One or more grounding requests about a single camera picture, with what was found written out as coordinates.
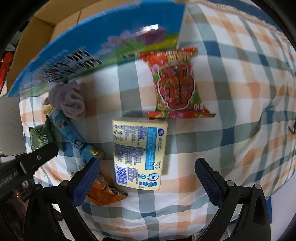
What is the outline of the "green snack bag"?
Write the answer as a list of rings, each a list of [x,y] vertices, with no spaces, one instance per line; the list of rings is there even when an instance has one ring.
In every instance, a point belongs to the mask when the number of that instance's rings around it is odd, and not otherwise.
[[[32,151],[56,141],[53,124],[48,116],[46,116],[44,124],[36,127],[30,127],[29,133]]]

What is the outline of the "orange snack bag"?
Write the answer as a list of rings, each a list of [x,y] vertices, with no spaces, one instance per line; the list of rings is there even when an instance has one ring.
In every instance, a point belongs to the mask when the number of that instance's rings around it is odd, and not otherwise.
[[[119,192],[115,187],[110,186],[103,175],[97,176],[87,194],[87,198],[99,207],[125,200],[127,197],[126,193]]]

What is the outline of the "blue long snack pack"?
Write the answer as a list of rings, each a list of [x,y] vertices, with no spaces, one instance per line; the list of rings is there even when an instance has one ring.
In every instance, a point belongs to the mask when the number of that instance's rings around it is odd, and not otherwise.
[[[62,111],[48,105],[44,114],[49,117],[53,125],[64,135],[72,146],[79,151],[85,163],[92,158],[99,160],[104,158],[105,154],[102,151],[85,142],[69,118]]]

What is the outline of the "purple fluffy towel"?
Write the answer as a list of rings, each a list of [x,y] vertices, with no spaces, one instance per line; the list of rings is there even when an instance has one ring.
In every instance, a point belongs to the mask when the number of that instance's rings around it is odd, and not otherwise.
[[[76,81],[54,84],[44,100],[44,105],[51,105],[73,120],[84,118],[86,113],[80,86]]]

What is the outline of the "yellow tissue pack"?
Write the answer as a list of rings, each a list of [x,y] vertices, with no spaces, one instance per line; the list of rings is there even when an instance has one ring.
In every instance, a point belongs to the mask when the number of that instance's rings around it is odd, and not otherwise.
[[[112,129],[116,184],[133,189],[159,190],[168,123],[122,117],[112,121]]]

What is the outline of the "red snack bag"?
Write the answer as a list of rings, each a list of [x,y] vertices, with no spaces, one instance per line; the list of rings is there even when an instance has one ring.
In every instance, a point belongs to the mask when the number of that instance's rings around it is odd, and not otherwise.
[[[149,119],[215,117],[198,92],[191,65],[197,53],[198,48],[187,47],[138,54],[152,73],[157,97],[156,109],[148,112]]]

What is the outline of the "grey chair left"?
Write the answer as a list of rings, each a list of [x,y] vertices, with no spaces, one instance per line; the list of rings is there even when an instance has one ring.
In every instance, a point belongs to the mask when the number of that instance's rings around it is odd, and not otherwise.
[[[26,153],[19,97],[1,97],[1,152],[5,156]]]

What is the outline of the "red plastic bag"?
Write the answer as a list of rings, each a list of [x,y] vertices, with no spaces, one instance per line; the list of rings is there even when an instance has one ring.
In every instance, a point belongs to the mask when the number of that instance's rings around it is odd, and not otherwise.
[[[0,91],[2,91],[2,89],[3,89],[5,78],[6,78],[7,73],[10,70],[13,58],[14,58],[14,54],[12,52],[8,52],[8,53],[5,54],[5,56],[3,57],[2,61],[1,61]]]

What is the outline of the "blue printed cardboard box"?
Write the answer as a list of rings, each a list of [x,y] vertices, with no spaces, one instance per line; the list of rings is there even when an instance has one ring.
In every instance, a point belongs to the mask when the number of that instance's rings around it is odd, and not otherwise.
[[[39,96],[54,83],[138,53],[175,49],[186,7],[183,1],[49,1],[18,43],[8,96]]]

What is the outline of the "plaid checked blanket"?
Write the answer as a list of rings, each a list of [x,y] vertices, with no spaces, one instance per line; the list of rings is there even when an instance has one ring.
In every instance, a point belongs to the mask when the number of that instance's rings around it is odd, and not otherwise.
[[[197,1],[189,7],[180,47],[197,47],[191,63],[201,100],[215,118],[169,119],[161,188],[123,186],[128,197],[98,207],[78,207],[96,236],[117,240],[175,240],[199,235],[217,211],[194,171],[204,158],[226,180],[262,186],[279,198],[272,239],[295,214],[295,50],[277,32],[220,6]],[[105,153],[101,172],[115,183],[112,120],[147,117],[155,110],[152,74],[144,61],[103,68],[77,79],[85,119],[73,121],[86,142]],[[44,187],[70,179],[82,168],[79,152],[57,130],[59,155],[34,181]],[[289,202],[294,207],[285,207]]]

